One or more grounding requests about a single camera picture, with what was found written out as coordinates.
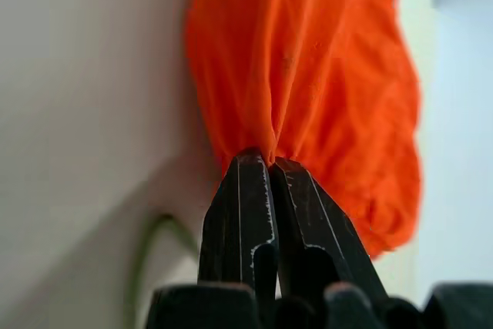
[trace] orange fabric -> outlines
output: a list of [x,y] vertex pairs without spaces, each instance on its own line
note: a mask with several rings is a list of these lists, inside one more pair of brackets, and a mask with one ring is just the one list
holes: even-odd
[[241,149],[295,159],[375,257],[411,237],[418,80],[394,0],[192,0],[186,44],[223,171]]

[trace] black object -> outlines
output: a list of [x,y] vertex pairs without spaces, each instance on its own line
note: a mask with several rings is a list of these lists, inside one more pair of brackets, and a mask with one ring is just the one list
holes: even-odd
[[[275,300],[279,274],[283,297]],[[299,163],[232,161],[203,224],[199,283],[155,293],[147,329],[493,328],[493,286],[388,297],[357,232]]]

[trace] green cable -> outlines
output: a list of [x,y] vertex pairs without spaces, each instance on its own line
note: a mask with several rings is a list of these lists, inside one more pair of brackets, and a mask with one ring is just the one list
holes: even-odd
[[127,329],[136,329],[139,292],[143,282],[146,258],[153,247],[154,240],[161,230],[170,230],[188,252],[196,259],[199,256],[199,248],[192,233],[187,230],[177,219],[171,215],[162,215],[150,220],[144,229],[144,233],[137,247],[135,260],[129,276],[129,284],[126,291],[124,315]]

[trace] orange cloth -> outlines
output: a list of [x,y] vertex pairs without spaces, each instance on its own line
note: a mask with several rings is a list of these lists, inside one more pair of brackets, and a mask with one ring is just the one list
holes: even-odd
[[249,146],[302,163],[367,252],[418,218],[418,80],[394,0],[192,0],[186,44],[223,171]]

